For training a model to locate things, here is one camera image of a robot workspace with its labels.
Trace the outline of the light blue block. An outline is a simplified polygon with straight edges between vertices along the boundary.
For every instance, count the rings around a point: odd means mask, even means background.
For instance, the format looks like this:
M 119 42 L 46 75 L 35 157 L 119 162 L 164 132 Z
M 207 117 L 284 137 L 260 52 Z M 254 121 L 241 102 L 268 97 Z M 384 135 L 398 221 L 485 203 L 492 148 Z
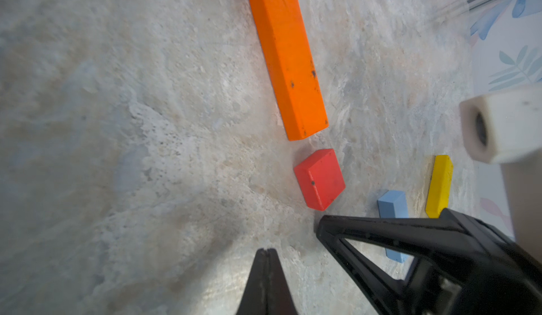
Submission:
M 406 194 L 401 191 L 390 190 L 378 199 L 378 210 L 381 218 L 408 218 L 408 205 Z M 386 256 L 403 264 L 408 256 L 398 251 L 385 249 Z

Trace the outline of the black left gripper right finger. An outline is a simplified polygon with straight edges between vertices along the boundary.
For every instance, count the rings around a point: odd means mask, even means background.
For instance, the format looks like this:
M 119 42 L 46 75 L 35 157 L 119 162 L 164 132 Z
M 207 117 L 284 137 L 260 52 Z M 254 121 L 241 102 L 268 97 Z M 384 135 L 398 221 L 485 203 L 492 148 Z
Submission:
M 266 314 L 297 315 L 277 251 L 268 249 L 267 257 Z

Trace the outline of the orange long block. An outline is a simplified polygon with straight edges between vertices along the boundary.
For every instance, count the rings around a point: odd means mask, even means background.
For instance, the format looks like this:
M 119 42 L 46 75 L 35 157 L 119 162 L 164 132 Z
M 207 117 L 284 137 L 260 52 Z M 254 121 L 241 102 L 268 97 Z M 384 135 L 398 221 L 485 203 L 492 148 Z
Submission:
M 329 126 L 299 0 L 249 0 L 290 141 Z

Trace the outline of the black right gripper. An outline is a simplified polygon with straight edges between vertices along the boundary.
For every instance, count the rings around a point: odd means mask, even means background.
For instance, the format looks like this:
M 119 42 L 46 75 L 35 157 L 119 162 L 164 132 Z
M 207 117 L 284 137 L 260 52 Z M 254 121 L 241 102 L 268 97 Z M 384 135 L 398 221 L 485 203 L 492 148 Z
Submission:
M 484 222 L 323 216 L 316 236 L 379 314 L 540 314 L 541 265 Z M 393 278 L 354 242 L 413 257 Z

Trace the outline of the yellow long block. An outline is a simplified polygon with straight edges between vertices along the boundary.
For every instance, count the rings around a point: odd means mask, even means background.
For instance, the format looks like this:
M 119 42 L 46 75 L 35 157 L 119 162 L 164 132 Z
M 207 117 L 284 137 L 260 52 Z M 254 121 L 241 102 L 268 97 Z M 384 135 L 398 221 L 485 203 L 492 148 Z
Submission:
M 454 165 L 448 155 L 436 156 L 426 202 L 429 218 L 439 218 L 441 212 L 449 206 L 453 170 Z

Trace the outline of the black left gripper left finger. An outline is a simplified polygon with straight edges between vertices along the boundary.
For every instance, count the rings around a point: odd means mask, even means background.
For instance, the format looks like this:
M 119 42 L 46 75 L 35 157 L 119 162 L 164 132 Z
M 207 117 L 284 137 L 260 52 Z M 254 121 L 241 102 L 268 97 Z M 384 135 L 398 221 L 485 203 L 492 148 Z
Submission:
M 237 314 L 267 314 L 268 259 L 265 249 L 256 252 Z

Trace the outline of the small red cube block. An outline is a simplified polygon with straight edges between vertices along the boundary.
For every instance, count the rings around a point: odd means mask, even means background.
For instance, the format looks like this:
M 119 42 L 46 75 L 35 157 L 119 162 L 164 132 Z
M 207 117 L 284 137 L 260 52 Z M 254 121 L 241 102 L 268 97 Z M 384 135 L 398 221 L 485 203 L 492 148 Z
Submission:
M 333 149 L 321 149 L 294 168 L 306 205 L 319 211 L 325 211 L 345 190 L 336 153 Z

